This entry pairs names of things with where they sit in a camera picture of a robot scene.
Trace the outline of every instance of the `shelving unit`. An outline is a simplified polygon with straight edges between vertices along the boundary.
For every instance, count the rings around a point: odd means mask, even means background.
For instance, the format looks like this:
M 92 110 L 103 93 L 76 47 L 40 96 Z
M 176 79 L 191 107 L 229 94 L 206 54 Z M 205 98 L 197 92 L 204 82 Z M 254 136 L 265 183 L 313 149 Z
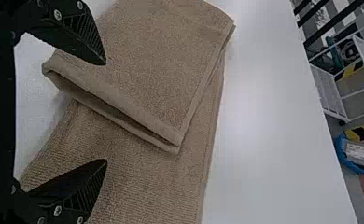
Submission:
M 357 50 L 360 54 L 360 60 L 364 63 L 364 40 L 353 36 L 353 41 L 357 46 Z M 350 122 L 354 119 L 360 119 L 364 117 L 364 106 L 363 109 L 359 109 L 358 112 L 352 110 L 358 106 L 352 106 L 351 102 L 357 101 L 358 103 L 364 104 L 364 88 L 354 90 L 346 95 L 341 96 L 338 89 L 338 85 L 335 81 L 335 76 L 315 65 L 311 64 L 311 70 L 314 76 L 315 84 L 318 89 L 318 96 L 322 104 L 322 108 L 325 114 L 328 114 L 336 119 L 341 119 L 345 122 Z

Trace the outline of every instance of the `folded towel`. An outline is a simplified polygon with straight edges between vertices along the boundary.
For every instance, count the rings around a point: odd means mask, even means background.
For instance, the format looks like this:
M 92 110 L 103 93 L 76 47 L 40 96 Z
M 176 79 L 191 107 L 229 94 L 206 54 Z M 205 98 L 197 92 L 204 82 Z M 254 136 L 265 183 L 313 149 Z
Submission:
M 129 132 L 178 153 L 233 20 L 204 1 L 120 0 L 97 23 L 106 66 L 56 50 L 43 73 Z
M 21 187 L 40 184 L 95 159 L 107 159 L 88 223 L 200 223 L 223 83 L 223 61 L 203 94 L 180 153 L 173 155 L 73 101 Z

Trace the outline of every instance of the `beige towel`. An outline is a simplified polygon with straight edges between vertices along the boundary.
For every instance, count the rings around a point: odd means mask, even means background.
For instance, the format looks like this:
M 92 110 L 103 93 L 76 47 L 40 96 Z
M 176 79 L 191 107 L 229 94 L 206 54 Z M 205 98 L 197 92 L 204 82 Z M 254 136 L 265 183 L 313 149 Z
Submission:
M 233 20 L 204 1 L 120 0 L 97 23 L 106 66 L 56 50 L 44 74 L 129 132 L 178 153 Z
M 203 94 L 178 155 L 74 101 L 21 178 L 28 190 L 86 162 L 108 168 L 89 223 L 200 223 L 223 83 L 223 61 Z

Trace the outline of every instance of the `gray floor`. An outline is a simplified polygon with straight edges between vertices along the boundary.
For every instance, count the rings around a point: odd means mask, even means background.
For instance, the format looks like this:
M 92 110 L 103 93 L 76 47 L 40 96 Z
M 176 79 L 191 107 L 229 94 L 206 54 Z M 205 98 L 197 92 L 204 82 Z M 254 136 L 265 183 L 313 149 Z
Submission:
M 343 127 L 339 125 L 339 121 L 330 116 L 326 116 L 330 134 L 332 137 L 338 136 L 343 129 L 364 124 L 364 119 L 357 120 L 355 122 L 348 123 Z M 359 224 L 364 224 L 364 194 L 360 185 L 359 175 L 355 174 L 345 166 L 342 166 L 345 185 L 347 186 L 348 193 L 350 195 L 351 203 L 353 204 L 356 212 L 357 221 Z

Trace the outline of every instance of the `towel fold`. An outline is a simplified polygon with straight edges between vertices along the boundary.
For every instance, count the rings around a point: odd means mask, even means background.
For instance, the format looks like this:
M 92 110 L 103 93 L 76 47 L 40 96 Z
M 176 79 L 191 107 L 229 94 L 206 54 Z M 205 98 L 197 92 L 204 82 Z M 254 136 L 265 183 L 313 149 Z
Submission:
M 97 24 L 106 66 L 56 50 L 43 73 L 127 131 L 178 153 L 233 20 L 204 1 L 120 0 Z
M 178 155 L 158 149 L 73 101 L 27 167 L 33 189 L 95 159 L 107 159 L 103 188 L 88 223 L 200 223 L 223 84 L 223 57 L 193 116 Z

